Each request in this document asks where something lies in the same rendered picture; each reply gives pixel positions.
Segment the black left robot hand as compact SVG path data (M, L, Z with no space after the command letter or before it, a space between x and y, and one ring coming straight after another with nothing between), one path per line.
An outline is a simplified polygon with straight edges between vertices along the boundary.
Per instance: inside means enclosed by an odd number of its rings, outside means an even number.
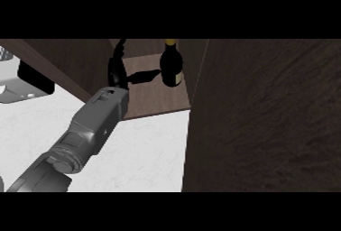
M157 75L161 73L159 69L152 69L148 71L139 71L130 76L127 75L126 66L123 62L124 56L124 42L126 39L121 39L114 50L114 56L109 58L108 62L108 84L115 88L128 88L128 83L142 84L151 82Z

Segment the dark wooden cabinet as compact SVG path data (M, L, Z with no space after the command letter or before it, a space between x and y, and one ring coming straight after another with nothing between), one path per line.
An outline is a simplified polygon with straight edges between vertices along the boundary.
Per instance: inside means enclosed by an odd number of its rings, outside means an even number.
M0 39L0 46L81 100L87 101L108 85L108 61L117 39ZM205 56L205 39L176 42L183 55L183 81L176 88L161 79L130 86L127 119L177 112L190 108ZM131 39L126 42L124 65L128 74L159 68L165 50L161 39Z

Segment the dark wine bottle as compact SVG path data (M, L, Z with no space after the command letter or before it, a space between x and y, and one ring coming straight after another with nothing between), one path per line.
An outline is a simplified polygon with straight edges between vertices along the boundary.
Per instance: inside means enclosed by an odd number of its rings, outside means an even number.
M176 40L165 40L165 50L159 58L159 69L164 84L174 88L182 82L183 56L177 51Z

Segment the dark wooden cabinet door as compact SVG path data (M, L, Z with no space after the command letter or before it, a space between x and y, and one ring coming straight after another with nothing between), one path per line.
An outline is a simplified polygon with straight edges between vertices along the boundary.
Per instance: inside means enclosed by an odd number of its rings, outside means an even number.
M341 191L341 40L211 40L186 191Z

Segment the grey and black appliance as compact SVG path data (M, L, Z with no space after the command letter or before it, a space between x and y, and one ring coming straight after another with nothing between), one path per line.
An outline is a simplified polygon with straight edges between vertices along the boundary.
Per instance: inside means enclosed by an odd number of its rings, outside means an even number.
M55 82L0 46L0 103L52 95Z

